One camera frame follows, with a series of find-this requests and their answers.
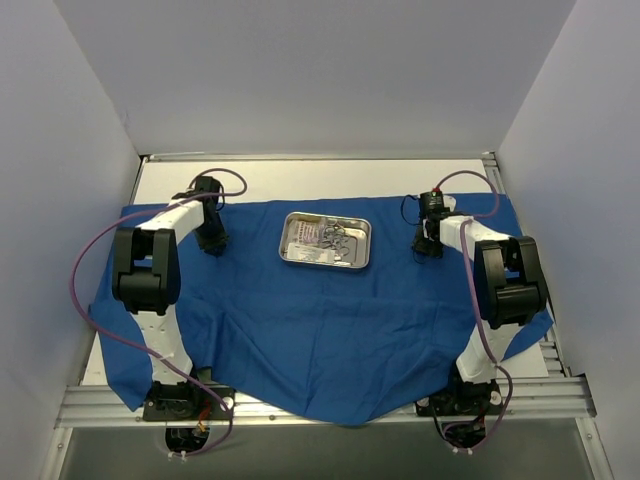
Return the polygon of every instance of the silver tray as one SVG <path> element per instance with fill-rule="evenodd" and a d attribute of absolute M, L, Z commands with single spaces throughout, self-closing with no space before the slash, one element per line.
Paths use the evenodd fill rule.
<path fill-rule="evenodd" d="M 317 243 L 299 243 L 299 232 L 292 231 L 299 220 L 325 227 Z M 371 224 L 362 218 L 293 212 L 284 221 L 280 258 L 285 262 L 359 270 L 369 264 L 370 252 Z"/>

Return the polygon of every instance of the pink cable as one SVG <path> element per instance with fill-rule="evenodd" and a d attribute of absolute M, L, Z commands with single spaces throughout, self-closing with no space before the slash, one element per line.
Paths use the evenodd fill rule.
<path fill-rule="evenodd" d="M 436 188 L 440 188 L 442 184 L 448 179 L 455 177 L 457 175 L 463 175 L 463 174 L 473 175 L 475 177 L 478 177 L 484 180 L 491 188 L 491 192 L 493 192 L 496 199 L 493 210 L 491 210 L 489 213 L 478 214 L 474 216 L 479 218 L 487 218 L 487 217 L 491 217 L 492 215 L 495 215 L 498 212 L 498 209 L 500 208 L 500 196 L 498 195 L 496 188 L 489 181 L 489 179 L 480 173 L 474 172 L 472 170 L 460 170 L 460 171 L 451 173 L 446 177 L 444 177 L 442 180 L 440 180 Z M 491 430 L 489 430 L 489 432 L 486 434 L 486 436 L 482 440 L 480 440 L 480 442 L 478 442 L 476 445 L 468 449 L 471 451 L 475 451 L 478 448 L 480 448 L 482 445 L 484 445 L 489 440 L 489 438 L 495 435 L 496 430 L 498 429 L 499 425 L 502 423 L 502 420 L 505 414 L 507 413 L 509 402 L 511 402 L 511 397 L 513 396 L 513 378 L 511 377 L 507 369 L 504 368 L 502 365 L 500 365 L 500 362 L 496 359 L 495 355 L 491 351 L 491 347 L 489 346 L 489 341 L 487 340 L 487 335 L 484 331 L 484 325 L 482 324 L 482 315 L 480 314 L 480 305 L 478 304 L 478 297 L 476 297 L 476 286 L 475 286 L 475 282 L 473 281 L 473 270 L 471 269 L 471 257 L 469 256 L 469 248 L 467 247 L 467 239 L 465 235 L 467 225 L 469 225 L 472 222 L 473 222 L 473 219 L 470 218 L 462 222 L 462 225 L 460 226 L 460 245 L 462 245 L 462 256 L 464 258 L 464 268 L 467 274 L 467 283 L 469 284 L 469 292 L 471 293 L 471 305 L 473 307 L 473 313 L 475 316 L 476 326 L 478 327 L 478 334 L 480 336 L 480 341 L 482 342 L 482 347 L 484 348 L 484 351 L 489 357 L 489 360 L 491 360 L 491 362 L 496 366 L 496 368 L 500 370 L 504 374 L 504 376 L 507 378 L 507 384 L 508 384 L 507 396 L 505 397 L 504 403 L 502 404 L 502 410 L 500 410 L 500 413 L 498 414 L 498 418 L 496 419 L 495 423 L 491 427 Z M 442 430 L 442 435 L 446 438 L 446 434 L 448 430 L 450 430 L 451 428 L 457 427 L 459 425 L 466 425 L 466 424 L 467 422 L 450 423 Z"/>
<path fill-rule="evenodd" d="M 104 335 L 106 337 L 109 337 L 109 338 L 111 338 L 111 339 L 113 339 L 113 340 L 115 340 L 117 342 L 123 343 L 123 344 L 128 345 L 128 346 L 130 346 L 132 348 L 135 348 L 136 350 L 140 350 L 142 352 L 147 353 L 148 355 L 151 355 L 151 356 L 157 358 L 169 370 L 171 370 L 175 374 L 181 376 L 186 381 L 191 382 L 192 384 L 194 384 L 198 388 L 204 390 L 204 392 L 207 393 L 209 396 L 211 396 L 220 405 L 220 408 L 222 408 L 222 410 L 229 416 L 229 423 L 228 423 L 228 426 L 227 426 L 227 430 L 220 438 L 216 439 L 213 442 L 208 443 L 207 445 L 205 445 L 200 450 L 196 450 L 194 452 L 186 453 L 185 456 L 193 456 L 193 455 L 197 455 L 197 454 L 208 452 L 209 450 L 211 450 L 211 449 L 217 447 L 218 445 L 220 445 L 222 442 L 224 442 L 227 439 L 227 437 L 229 437 L 229 435 L 231 434 L 231 431 L 233 429 L 233 415 L 232 415 L 231 409 L 229 407 L 227 407 L 227 404 L 224 403 L 224 400 L 222 400 L 222 398 L 220 398 L 220 395 L 218 395 L 212 389 L 207 387 L 200 380 L 198 380 L 196 378 L 193 378 L 192 376 L 182 372 L 175 365 L 173 365 L 169 360 L 163 358 L 160 353 L 158 353 L 155 350 L 147 347 L 146 345 L 138 344 L 138 343 L 132 342 L 131 340 L 128 340 L 128 339 L 126 339 L 124 337 L 116 335 L 115 333 L 110 332 L 106 328 L 98 325 L 89 316 L 89 313 L 82 307 L 82 305 L 80 305 L 80 301 L 78 300 L 78 295 L 76 293 L 76 273 L 78 271 L 78 267 L 80 266 L 80 263 L 82 262 L 82 259 L 87 254 L 89 249 L 100 238 L 102 238 L 104 235 L 106 235 L 108 232 L 110 232 L 111 230 L 116 228 L 118 225 L 122 225 L 124 222 L 127 222 L 128 220 L 131 220 L 131 219 L 134 219 L 134 218 L 138 218 L 138 217 L 157 215 L 158 213 L 162 213 L 162 212 L 168 212 L 168 211 L 171 211 L 171 210 L 173 210 L 175 208 L 181 207 L 182 205 L 184 205 L 186 203 L 189 203 L 189 202 L 192 202 L 192 201 L 195 201 L 195 200 L 203 200 L 205 198 L 214 198 L 214 197 L 223 197 L 223 196 L 224 197 L 239 197 L 240 195 L 244 194 L 247 191 L 247 181 L 239 173 L 234 172 L 233 170 L 229 170 L 227 168 L 211 168 L 209 170 L 205 170 L 202 173 L 204 174 L 204 173 L 210 173 L 210 172 L 225 172 L 225 173 L 230 173 L 230 174 L 234 175 L 235 177 L 240 179 L 240 181 L 242 182 L 242 185 L 243 185 L 242 190 L 240 190 L 239 192 L 232 192 L 232 193 L 202 193 L 202 194 L 199 194 L 199 195 L 194 195 L 193 197 L 190 197 L 190 198 L 186 198 L 186 199 L 184 199 L 184 200 L 182 200 L 180 202 L 172 203 L 171 205 L 167 205 L 166 207 L 163 207 L 163 208 L 154 209 L 154 210 L 144 210 L 144 211 L 141 211 L 141 212 L 135 212 L 135 213 L 131 213 L 129 215 L 125 215 L 122 218 L 119 218 L 118 220 L 113 222 L 111 225 L 109 225 L 108 227 L 104 228 L 100 233 L 98 233 L 95 237 L 93 237 L 91 240 L 89 240 L 89 242 L 87 242 L 87 244 L 84 247 L 82 247 L 82 249 L 80 250 L 80 253 L 78 254 L 78 256 L 76 257 L 76 259 L 73 262 L 73 266 L 71 267 L 71 275 L 69 277 L 69 285 L 68 285 L 68 287 L 69 287 L 69 295 L 71 296 L 71 303 L 73 303 L 73 306 L 75 307 L 76 311 L 80 314 L 80 316 L 84 319 L 84 321 L 87 322 L 91 327 L 93 327 L 97 332 L 99 332 L 102 335 Z"/>

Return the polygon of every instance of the gray floor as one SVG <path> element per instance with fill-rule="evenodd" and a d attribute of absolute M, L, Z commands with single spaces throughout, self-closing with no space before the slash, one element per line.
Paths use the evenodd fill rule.
<path fill-rule="evenodd" d="M 471 457 L 453 455 L 426 422 L 239 427 L 217 451 L 186 463 L 167 460 L 163 436 L 152 428 L 76 429 L 61 478 L 592 478 L 573 420 L 509 420 Z"/>

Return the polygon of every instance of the white wall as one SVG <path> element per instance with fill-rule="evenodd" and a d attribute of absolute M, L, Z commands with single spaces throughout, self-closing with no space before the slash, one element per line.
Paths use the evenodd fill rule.
<path fill-rule="evenodd" d="M 640 474 L 640 2 L 578 0 L 499 161 L 617 479 Z"/>
<path fill-rule="evenodd" d="M 138 162 L 53 3 L 0 10 L 0 478 L 32 479 L 86 333 L 66 290 L 71 262 L 116 218 Z M 108 244 L 97 250 L 85 304 Z"/>
<path fill-rule="evenodd" d="M 56 3 L 140 153 L 477 158 L 575 0 Z"/>

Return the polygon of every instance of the wrinkled fabric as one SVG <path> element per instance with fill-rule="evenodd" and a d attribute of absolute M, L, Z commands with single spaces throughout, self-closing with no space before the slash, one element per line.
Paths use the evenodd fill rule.
<path fill-rule="evenodd" d="M 490 194 L 459 194 L 457 210 L 491 210 Z M 474 327 L 462 255 L 419 264 L 415 227 L 400 216 L 401 198 L 229 204 L 221 212 L 231 237 L 224 255 L 201 252 L 193 234 L 179 245 L 182 291 L 176 304 L 187 353 L 196 367 L 248 395 L 304 417 L 358 425 L 443 388 Z M 149 208 L 129 206 L 123 215 Z M 417 219 L 416 202 L 407 218 Z M 369 266 L 357 273 L 284 262 L 285 217 L 294 211 L 367 219 Z M 137 219 L 134 224 L 144 219 Z M 501 197 L 486 226 L 519 234 Z M 111 295 L 109 259 L 91 306 L 105 328 L 143 343 L 132 317 Z M 551 325 L 538 314 L 507 356 L 538 341 Z M 146 354 L 101 337 L 107 378 L 126 405 L 139 407 L 151 386 Z"/>

